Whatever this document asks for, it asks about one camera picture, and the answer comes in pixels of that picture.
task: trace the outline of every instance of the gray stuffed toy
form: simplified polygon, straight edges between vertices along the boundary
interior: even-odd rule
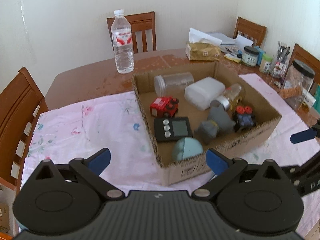
[[[209,144],[218,134],[234,132],[236,124],[232,121],[222,105],[211,107],[207,121],[202,121],[195,133],[199,135],[205,144]]]

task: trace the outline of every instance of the large transparent jar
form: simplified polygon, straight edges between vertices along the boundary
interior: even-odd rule
[[[285,99],[287,104],[294,110],[297,110],[303,103],[303,100],[313,84],[315,74],[316,73],[312,68],[297,59],[295,59],[289,67],[282,89],[301,88],[301,95]]]
[[[194,83],[190,72],[177,73],[171,75],[155,76],[155,91],[158,97],[168,96],[182,92],[188,86]]]
[[[226,88],[221,96],[218,96],[216,99],[214,99],[210,106],[218,107],[219,105],[222,105],[225,111],[233,111],[238,105],[239,101],[241,101],[244,97],[244,88],[240,84],[235,83]]]

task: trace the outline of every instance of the black lid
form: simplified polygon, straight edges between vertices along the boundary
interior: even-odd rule
[[[292,66],[296,70],[298,70],[301,74],[307,76],[308,78],[315,77],[315,74],[316,74],[315,71],[300,60],[295,59],[292,63]]]
[[[254,55],[259,55],[259,51],[251,46],[244,46],[244,51],[250,53],[250,54],[254,54]]]

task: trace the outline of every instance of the wooden table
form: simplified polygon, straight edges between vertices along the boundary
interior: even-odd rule
[[[220,55],[220,62],[223,62],[229,70],[236,74],[256,73],[275,90],[278,90],[271,77],[262,74],[258,67],[251,68],[232,62],[225,59],[223,53]],[[134,54],[134,71],[128,74],[117,72],[114,58],[92,63],[57,75],[45,96],[45,101],[48,109],[52,110],[92,98],[131,91],[133,73],[188,63],[198,63],[198,61],[189,61],[184,49]],[[302,108],[297,113],[308,126],[315,124],[316,119],[320,118],[318,112],[313,108]]]

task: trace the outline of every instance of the metal screw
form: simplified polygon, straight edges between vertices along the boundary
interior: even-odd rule
[[[111,189],[107,192],[107,196],[111,198],[118,198],[122,196],[122,191],[119,189]]]
[[[199,188],[195,191],[195,195],[197,197],[208,197],[210,195],[210,191],[205,188]]]

